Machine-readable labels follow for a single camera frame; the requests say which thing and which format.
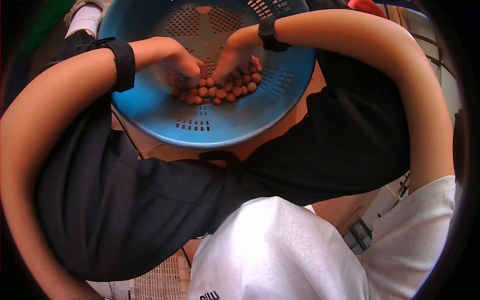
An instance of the hand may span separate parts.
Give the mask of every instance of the hand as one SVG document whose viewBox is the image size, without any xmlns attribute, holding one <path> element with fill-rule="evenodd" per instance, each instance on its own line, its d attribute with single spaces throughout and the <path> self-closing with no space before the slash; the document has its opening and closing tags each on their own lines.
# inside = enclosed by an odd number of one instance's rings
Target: hand
<svg viewBox="0 0 480 300">
<path fill-rule="evenodd" d="M 193 84 L 198 84 L 200 77 L 205 77 L 205 64 L 195 58 L 179 42 L 170 37 L 159 37 L 161 47 L 167 51 L 167 55 L 161 56 L 160 65 L 171 70 L 172 74 L 179 77 L 179 73 L 190 77 Z"/>
<path fill-rule="evenodd" d="M 262 71 L 260 60 L 252 55 L 252 48 L 236 47 L 232 44 L 227 44 L 223 49 L 215 71 L 212 74 L 212 79 L 218 84 L 225 84 L 228 74 L 233 74 L 235 77 L 240 77 L 238 69 L 244 74 L 249 74 L 248 65 L 251 63 L 258 72 Z"/>
</svg>

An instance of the plastic colander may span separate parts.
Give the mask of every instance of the plastic colander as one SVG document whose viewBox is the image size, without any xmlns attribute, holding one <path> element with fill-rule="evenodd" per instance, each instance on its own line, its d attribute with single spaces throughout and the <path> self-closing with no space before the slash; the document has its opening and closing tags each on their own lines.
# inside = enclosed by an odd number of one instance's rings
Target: plastic colander
<svg viewBox="0 0 480 300">
<path fill-rule="evenodd" d="M 303 0 L 115 0 L 99 37 L 126 41 L 169 36 L 215 70 L 228 37 L 271 15 L 307 12 Z M 188 148 L 220 148 L 249 140 L 280 122 L 298 103 L 310 82 L 315 51 L 290 47 L 273 53 L 254 50 L 262 82 L 236 102 L 213 105 L 205 97 L 189 106 L 170 95 L 163 70 L 150 66 L 135 76 L 135 87 L 113 94 L 113 106 L 134 127 L 162 142 Z"/>
</svg>

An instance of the longan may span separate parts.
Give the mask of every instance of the longan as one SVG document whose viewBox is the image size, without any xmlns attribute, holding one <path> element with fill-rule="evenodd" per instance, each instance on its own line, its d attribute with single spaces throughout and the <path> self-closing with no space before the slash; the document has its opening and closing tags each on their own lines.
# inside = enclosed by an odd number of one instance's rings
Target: longan
<svg viewBox="0 0 480 300">
<path fill-rule="evenodd" d="M 237 79 L 235 79 L 235 81 L 233 82 L 233 84 L 234 84 L 235 86 L 241 87 L 241 82 L 242 82 L 242 81 L 241 81 L 241 78 L 237 78 Z"/>
<path fill-rule="evenodd" d="M 248 85 L 247 85 L 247 90 L 249 92 L 253 92 L 257 89 L 257 85 L 255 84 L 255 82 L 250 82 Z"/>
<path fill-rule="evenodd" d="M 242 85 L 247 85 L 250 81 L 252 81 L 252 78 L 248 75 L 243 75 L 241 77 L 241 83 Z"/>
<path fill-rule="evenodd" d="M 219 99 L 223 99 L 227 96 L 227 91 L 224 90 L 223 88 L 219 89 L 217 92 L 216 92 L 216 97 L 219 98 Z"/>
<path fill-rule="evenodd" d="M 196 105 L 202 104 L 202 100 L 203 100 L 202 97 L 200 97 L 200 96 L 195 96 L 195 104 L 196 104 Z"/>
<path fill-rule="evenodd" d="M 241 88 L 238 87 L 238 86 L 234 86 L 232 88 L 232 92 L 231 92 L 235 97 L 238 97 L 241 95 Z"/>
<path fill-rule="evenodd" d="M 192 89 L 194 87 L 196 87 L 197 85 L 193 82 L 192 79 L 190 79 L 189 81 L 187 81 L 187 88 L 189 89 Z"/>
<path fill-rule="evenodd" d="M 200 97 L 205 97 L 207 94 L 208 94 L 208 89 L 206 87 L 202 86 L 198 89 L 198 95 Z"/>
<path fill-rule="evenodd" d="M 205 83 L 207 84 L 207 86 L 209 87 L 212 87 L 215 85 L 215 81 L 213 81 L 213 79 L 211 77 L 208 77 L 205 81 Z"/>
<path fill-rule="evenodd" d="M 252 75 L 252 81 L 255 82 L 255 84 L 259 84 L 262 82 L 262 76 L 258 73 L 255 73 Z"/>
<path fill-rule="evenodd" d="M 220 105 L 222 103 L 222 99 L 218 99 L 217 97 L 213 98 L 213 104 Z"/>
<path fill-rule="evenodd" d="M 218 89 L 217 89 L 216 86 L 212 86 L 211 88 L 208 89 L 208 94 L 209 94 L 211 97 L 215 97 L 217 90 L 218 90 Z"/>
<path fill-rule="evenodd" d="M 182 100 L 183 102 L 187 101 L 188 95 L 189 95 L 188 92 L 182 92 L 182 93 L 180 94 L 180 100 Z"/>
<path fill-rule="evenodd" d="M 227 92 L 231 91 L 233 88 L 233 82 L 227 83 L 224 88 Z"/>
<path fill-rule="evenodd" d="M 170 94 L 172 94 L 172 96 L 174 97 L 179 97 L 180 94 L 181 94 L 181 91 L 179 88 L 177 88 L 176 86 L 174 86 L 171 90 L 170 90 Z"/>
<path fill-rule="evenodd" d="M 235 102 L 237 99 L 235 98 L 235 95 L 233 95 L 232 93 L 228 93 L 227 100 L 230 102 Z"/>
<path fill-rule="evenodd" d="M 197 96 L 195 95 L 192 95 L 192 94 L 189 94 L 187 96 L 187 100 L 185 101 L 187 104 L 189 105 L 192 105 L 193 103 L 195 103 L 195 99 L 197 98 Z"/>
<path fill-rule="evenodd" d="M 198 82 L 198 86 L 205 86 L 205 84 L 206 84 L 206 79 L 200 78 L 200 81 Z"/>
</svg>

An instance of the white t-shirt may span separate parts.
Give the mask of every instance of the white t-shirt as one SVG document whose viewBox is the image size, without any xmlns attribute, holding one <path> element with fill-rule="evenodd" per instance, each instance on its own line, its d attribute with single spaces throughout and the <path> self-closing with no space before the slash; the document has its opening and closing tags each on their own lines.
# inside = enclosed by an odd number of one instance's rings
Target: white t-shirt
<svg viewBox="0 0 480 300">
<path fill-rule="evenodd" d="M 282 198 L 244 203 L 200 244 L 186 300 L 411 299 L 442 252 L 455 177 L 416 190 L 355 256 L 338 231 Z"/>
</svg>

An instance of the black wrist strap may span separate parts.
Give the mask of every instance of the black wrist strap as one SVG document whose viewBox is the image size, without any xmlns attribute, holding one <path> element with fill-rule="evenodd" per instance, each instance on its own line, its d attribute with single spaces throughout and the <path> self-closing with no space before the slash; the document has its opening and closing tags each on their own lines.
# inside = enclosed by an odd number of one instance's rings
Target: black wrist strap
<svg viewBox="0 0 480 300">
<path fill-rule="evenodd" d="M 292 45 L 279 42 L 275 38 L 275 21 L 279 16 L 271 16 L 264 18 L 258 25 L 258 36 L 264 43 L 264 49 L 273 52 L 286 51 Z"/>
<path fill-rule="evenodd" d="M 135 55 L 129 43 L 115 38 L 106 38 L 94 41 L 99 48 L 112 50 L 117 66 L 117 83 L 113 87 L 114 92 L 125 92 L 135 84 Z"/>
</svg>

